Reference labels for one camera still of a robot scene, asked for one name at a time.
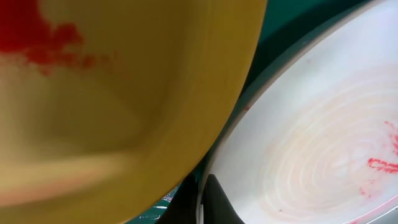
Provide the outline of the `yellow plate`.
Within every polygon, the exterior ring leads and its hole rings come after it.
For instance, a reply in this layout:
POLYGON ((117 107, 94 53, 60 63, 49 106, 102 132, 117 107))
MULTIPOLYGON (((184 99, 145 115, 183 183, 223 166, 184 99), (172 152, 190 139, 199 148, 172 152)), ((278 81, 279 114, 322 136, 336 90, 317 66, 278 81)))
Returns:
POLYGON ((2 0, 1 222, 122 223, 202 159, 263 0, 2 0))

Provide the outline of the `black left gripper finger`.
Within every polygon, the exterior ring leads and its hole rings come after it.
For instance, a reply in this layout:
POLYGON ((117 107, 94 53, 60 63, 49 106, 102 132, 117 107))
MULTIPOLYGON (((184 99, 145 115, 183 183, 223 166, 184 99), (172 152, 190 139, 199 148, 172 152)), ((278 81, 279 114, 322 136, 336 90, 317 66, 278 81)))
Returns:
POLYGON ((200 205, 203 206, 204 224, 243 224, 213 174, 208 176, 201 198, 198 198, 196 177, 188 175, 156 224, 196 224, 200 205))

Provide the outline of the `white plate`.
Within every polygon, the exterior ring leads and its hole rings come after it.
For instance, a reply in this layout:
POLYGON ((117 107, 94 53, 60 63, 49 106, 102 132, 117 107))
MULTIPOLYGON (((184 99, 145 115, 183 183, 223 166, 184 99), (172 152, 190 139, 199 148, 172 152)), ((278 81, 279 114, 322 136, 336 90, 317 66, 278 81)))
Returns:
POLYGON ((397 223, 397 1, 308 34, 206 165, 243 223, 397 223))

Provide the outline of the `blue plastic tray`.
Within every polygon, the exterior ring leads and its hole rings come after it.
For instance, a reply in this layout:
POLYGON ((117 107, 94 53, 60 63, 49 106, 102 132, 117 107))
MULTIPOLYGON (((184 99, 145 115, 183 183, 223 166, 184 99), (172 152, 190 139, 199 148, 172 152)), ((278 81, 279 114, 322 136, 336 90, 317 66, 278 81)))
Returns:
POLYGON ((314 30, 323 32, 332 25, 333 19, 341 19, 349 12, 366 3, 366 0, 270 0, 261 29, 259 43, 244 83, 238 102, 235 104, 226 124, 212 144, 205 157, 184 178, 181 184, 142 214, 127 221, 132 223, 196 223, 197 206, 201 193, 205 166, 211 155, 221 144, 222 137, 231 127, 233 120, 243 110, 261 81, 270 79, 262 72, 278 58, 288 53, 293 45, 304 47, 314 30))

